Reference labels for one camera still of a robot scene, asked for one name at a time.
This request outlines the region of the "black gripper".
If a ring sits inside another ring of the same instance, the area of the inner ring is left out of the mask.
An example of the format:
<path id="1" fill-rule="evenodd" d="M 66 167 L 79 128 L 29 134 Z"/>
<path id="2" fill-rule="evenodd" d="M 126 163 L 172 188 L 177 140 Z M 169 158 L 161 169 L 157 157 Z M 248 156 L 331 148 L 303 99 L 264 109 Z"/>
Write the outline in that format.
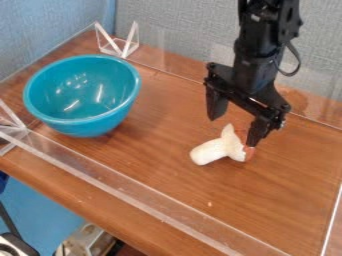
<path id="1" fill-rule="evenodd" d="M 216 62 L 206 65 L 206 106 L 212 121 L 222 117 L 233 102 L 256 120 L 246 145 L 256 147 L 270 131 L 280 129 L 292 106 L 276 89 L 277 69 L 272 61 L 249 63 L 240 58 L 233 66 Z"/>

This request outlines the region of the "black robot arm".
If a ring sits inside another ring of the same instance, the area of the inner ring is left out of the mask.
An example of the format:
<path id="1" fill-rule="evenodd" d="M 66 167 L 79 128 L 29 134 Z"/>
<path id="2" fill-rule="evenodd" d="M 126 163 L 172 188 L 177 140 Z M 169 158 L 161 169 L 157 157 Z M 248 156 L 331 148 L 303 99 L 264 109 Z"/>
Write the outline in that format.
<path id="1" fill-rule="evenodd" d="M 297 51 L 292 40 L 304 25 L 300 0 L 238 0 L 240 36 L 234 43 L 232 66 L 210 62 L 205 78 L 206 106 L 210 119 L 220 118 L 229 104 L 256 116 L 246 144 L 258 145 L 269 133 L 285 124 L 292 106 L 276 89 L 285 52 Z"/>

